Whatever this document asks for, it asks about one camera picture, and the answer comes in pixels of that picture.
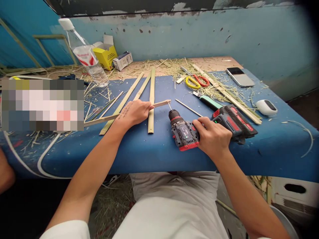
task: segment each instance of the cardboard box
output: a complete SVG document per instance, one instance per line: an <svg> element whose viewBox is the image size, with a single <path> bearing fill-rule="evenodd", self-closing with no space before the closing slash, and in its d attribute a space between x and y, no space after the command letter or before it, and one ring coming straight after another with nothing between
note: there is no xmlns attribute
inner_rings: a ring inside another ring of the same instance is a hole
<svg viewBox="0 0 319 239"><path fill-rule="evenodd" d="M133 62L132 53L130 53L129 51L126 51L122 55L113 59L114 66L119 71L123 70L124 67L128 66L132 62Z"/></svg>
<svg viewBox="0 0 319 239"><path fill-rule="evenodd" d="M107 70L112 70L112 62L117 53L113 43L113 36L104 35L103 42L96 42L93 44L93 52L100 64Z"/></svg>

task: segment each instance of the smartphone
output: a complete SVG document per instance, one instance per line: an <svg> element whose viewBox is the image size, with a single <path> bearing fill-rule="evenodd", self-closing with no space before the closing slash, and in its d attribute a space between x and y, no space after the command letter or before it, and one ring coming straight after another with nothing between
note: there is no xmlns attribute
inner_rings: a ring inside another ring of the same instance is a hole
<svg viewBox="0 0 319 239"><path fill-rule="evenodd" d="M238 67L227 68L226 72L239 87L250 87L255 85L255 82Z"/></svg>

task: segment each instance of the tattoo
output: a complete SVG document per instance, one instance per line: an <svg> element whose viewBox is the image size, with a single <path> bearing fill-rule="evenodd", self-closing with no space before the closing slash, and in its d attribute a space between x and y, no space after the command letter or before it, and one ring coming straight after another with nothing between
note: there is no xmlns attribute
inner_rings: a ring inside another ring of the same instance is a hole
<svg viewBox="0 0 319 239"><path fill-rule="evenodd" d="M123 118L125 118L125 116L127 115L127 112L129 111L129 108L131 107L132 102L127 104L126 107L124 108L124 110L120 113L119 117L117 117L117 119L121 119L121 117L123 116Z"/></svg>

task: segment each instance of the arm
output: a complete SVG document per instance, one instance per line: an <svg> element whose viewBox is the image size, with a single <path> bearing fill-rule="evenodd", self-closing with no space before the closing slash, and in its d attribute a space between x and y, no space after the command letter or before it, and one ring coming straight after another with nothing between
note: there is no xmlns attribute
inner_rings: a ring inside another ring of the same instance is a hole
<svg viewBox="0 0 319 239"><path fill-rule="evenodd" d="M280 220L247 179L229 151L232 133L207 117L194 120L199 148L218 168L236 214L251 238L290 238Z"/></svg>
<svg viewBox="0 0 319 239"><path fill-rule="evenodd" d="M15 181L16 175L0 148L0 195L7 191Z"/></svg>
<svg viewBox="0 0 319 239"><path fill-rule="evenodd" d="M126 131L148 117L154 107L141 100L127 103L101 141L83 161L47 229L70 220L88 222L93 199L107 176Z"/></svg>

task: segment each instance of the person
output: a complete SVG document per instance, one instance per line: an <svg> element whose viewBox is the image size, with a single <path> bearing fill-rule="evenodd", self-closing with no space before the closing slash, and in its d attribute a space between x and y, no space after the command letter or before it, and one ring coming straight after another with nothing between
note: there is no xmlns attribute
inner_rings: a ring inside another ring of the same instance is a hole
<svg viewBox="0 0 319 239"><path fill-rule="evenodd" d="M15 181L16 175L0 148L0 195L11 188Z"/></svg>
<svg viewBox="0 0 319 239"><path fill-rule="evenodd" d="M87 223L92 202L113 164L121 140L153 108L150 102L141 100L124 107L73 176L41 239L90 238ZM200 134L198 147L218 168L250 238L289 238L230 153L232 133L207 117L194 120L193 124ZM130 176L137 203L113 238L228 238L215 202L218 173L160 172Z"/></svg>

